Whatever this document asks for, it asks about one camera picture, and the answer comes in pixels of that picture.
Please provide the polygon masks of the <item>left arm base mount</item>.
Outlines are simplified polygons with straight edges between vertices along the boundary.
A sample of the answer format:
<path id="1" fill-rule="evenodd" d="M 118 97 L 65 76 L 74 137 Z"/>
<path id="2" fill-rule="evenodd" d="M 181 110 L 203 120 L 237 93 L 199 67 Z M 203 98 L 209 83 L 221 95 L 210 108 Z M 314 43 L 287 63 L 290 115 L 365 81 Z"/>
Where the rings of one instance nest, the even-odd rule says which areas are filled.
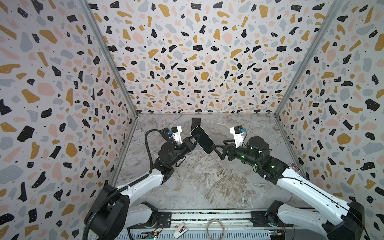
<path id="1" fill-rule="evenodd" d="M 144 224 L 132 226 L 132 229 L 169 229 L 172 223 L 171 212 L 157 212 L 152 214 L 149 220 Z"/>

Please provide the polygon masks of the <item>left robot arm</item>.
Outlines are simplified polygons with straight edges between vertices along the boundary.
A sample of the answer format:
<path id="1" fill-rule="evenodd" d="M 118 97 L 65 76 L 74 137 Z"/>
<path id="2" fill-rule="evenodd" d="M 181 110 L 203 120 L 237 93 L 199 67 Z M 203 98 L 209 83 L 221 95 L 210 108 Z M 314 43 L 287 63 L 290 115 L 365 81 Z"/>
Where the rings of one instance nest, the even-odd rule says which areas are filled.
<path id="1" fill-rule="evenodd" d="M 145 146 L 150 154 L 148 135 L 160 133 L 166 142 L 159 151 L 159 156 L 153 160 L 149 155 L 150 169 L 141 177 L 131 183 L 120 187 L 106 185 L 98 194 L 96 200 L 87 213 L 82 238 L 88 239 L 90 232 L 95 233 L 100 240 L 115 239 L 124 228 L 137 224 L 152 226 L 156 221 L 158 209 L 143 202 L 140 205 L 132 204 L 150 190 L 164 184 L 191 153 L 200 140 L 200 135 L 186 137 L 177 141 L 178 133 L 169 129 L 152 129 L 145 134 Z"/>

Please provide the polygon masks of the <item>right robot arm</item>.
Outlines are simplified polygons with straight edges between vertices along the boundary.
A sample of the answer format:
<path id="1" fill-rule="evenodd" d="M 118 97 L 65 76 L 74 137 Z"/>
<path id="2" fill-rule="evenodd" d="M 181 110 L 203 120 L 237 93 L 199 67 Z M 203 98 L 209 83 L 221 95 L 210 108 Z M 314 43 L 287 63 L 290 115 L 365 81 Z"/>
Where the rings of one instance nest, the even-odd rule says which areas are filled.
<path id="1" fill-rule="evenodd" d="M 264 217 L 270 226 L 294 225 L 329 240 L 359 240 L 367 235 L 365 209 L 361 204 L 339 199 L 301 177 L 294 170 L 295 165 L 289 166 L 272 157 L 269 144 L 261 137 L 250 138 L 245 146 L 237 146 L 235 140 L 228 140 L 212 148 L 222 160 L 240 160 L 264 180 L 291 192 L 314 208 L 314 211 L 308 211 L 273 201 Z"/>

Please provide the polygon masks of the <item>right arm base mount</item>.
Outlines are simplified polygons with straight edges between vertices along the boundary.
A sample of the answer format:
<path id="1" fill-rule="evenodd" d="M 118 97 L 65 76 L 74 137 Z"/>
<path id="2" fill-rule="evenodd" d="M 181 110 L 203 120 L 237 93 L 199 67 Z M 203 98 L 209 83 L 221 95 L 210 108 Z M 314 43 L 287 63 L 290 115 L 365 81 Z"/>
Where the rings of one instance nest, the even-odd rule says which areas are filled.
<path id="1" fill-rule="evenodd" d="M 254 228 L 283 228 L 293 227 L 292 224 L 284 224 L 277 215 L 278 211 L 251 211 L 250 221 Z"/>

